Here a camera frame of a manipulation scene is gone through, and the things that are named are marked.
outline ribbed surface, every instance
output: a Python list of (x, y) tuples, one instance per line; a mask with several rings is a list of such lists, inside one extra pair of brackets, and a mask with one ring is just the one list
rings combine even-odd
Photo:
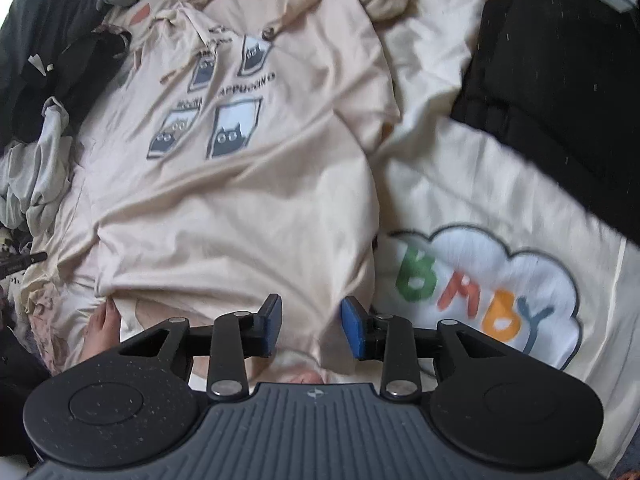
[(368, 384), (262, 384), (220, 404), (195, 435), (156, 462), (121, 472), (47, 463), (34, 480), (596, 480), (584, 465), (553, 473), (493, 470), (459, 455), (416, 406), (379, 399)]

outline white cloud print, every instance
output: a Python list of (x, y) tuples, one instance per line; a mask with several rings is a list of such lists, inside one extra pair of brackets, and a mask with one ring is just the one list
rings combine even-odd
[(564, 265), (533, 250), (511, 253), (492, 234), (448, 226), (431, 237), (378, 237), (377, 312), (435, 328), (457, 319), (555, 368), (580, 346), (578, 293)]

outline metal screw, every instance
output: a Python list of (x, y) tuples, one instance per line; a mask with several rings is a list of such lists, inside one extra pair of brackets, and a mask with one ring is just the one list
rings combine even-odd
[(262, 39), (264, 41), (271, 41), (276, 37), (276, 31), (273, 27), (267, 27), (262, 31)]
[(211, 393), (220, 397), (237, 395), (242, 391), (242, 384), (238, 381), (223, 379), (211, 385)]
[(386, 384), (386, 392), (394, 397), (407, 397), (412, 393), (416, 392), (418, 386), (411, 381), (405, 381), (404, 379), (399, 379), (396, 381), (391, 381)]

